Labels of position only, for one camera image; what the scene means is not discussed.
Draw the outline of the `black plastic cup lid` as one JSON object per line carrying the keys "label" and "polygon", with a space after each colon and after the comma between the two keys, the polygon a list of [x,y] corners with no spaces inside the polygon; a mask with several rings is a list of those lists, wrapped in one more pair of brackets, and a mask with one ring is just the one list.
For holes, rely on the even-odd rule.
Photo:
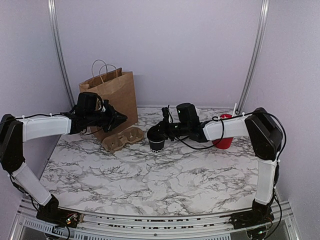
{"label": "black plastic cup lid", "polygon": [[165,142],[165,137],[160,134],[153,134],[153,135],[148,135],[147,134],[147,139],[149,144],[162,144]]}

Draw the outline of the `black paper coffee cup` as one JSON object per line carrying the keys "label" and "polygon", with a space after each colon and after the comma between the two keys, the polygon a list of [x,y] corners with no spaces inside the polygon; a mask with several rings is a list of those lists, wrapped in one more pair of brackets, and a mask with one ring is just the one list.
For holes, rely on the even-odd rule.
{"label": "black paper coffee cup", "polygon": [[149,147],[153,153],[162,152],[166,140],[163,133],[155,129],[149,129],[147,132],[147,139],[149,142]]}

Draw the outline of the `cardboard cup carrier tray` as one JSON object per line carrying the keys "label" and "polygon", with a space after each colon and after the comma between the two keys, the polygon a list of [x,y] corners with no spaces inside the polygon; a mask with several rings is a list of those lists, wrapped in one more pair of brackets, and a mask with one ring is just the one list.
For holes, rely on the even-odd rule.
{"label": "cardboard cup carrier tray", "polygon": [[144,132],[138,127],[129,127],[120,133],[106,137],[102,141],[104,149],[110,153],[121,150],[126,144],[135,144],[142,141]]}

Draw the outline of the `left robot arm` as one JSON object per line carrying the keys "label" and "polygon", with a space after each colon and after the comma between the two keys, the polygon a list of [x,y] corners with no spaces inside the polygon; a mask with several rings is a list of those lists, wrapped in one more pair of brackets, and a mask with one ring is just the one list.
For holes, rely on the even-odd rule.
{"label": "left robot arm", "polygon": [[0,122],[0,164],[22,193],[38,203],[37,219],[76,228],[81,214],[59,207],[58,199],[39,181],[26,164],[23,144],[29,140],[57,135],[78,134],[88,127],[100,127],[108,132],[127,120],[127,116],[107,105],[95,107],[74,106],[69,112],[36,114],[14,117],[6,114]]}

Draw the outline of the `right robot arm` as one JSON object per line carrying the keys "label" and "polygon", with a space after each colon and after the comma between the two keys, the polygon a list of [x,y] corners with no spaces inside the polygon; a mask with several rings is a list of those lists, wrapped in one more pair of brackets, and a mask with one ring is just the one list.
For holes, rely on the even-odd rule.
{"label": "right robot arm", "polygon": [[160,152],[165,140],[188,137],[198,143],[221,142],[226,138],[249,137],[258,158],[258,182],[251,210],[234,213],[229,222],[234,229],[253,227],[274,220],[271,205],[279,178],[279,156],[286,143],[285,131],[279,120],[259,107],[253,112],[228,117],[213,117],[201,122],[191,103],[176,107],[178,122],[174,122],[168,107],[162,108],[163,119],[147,132],[150,149]]}

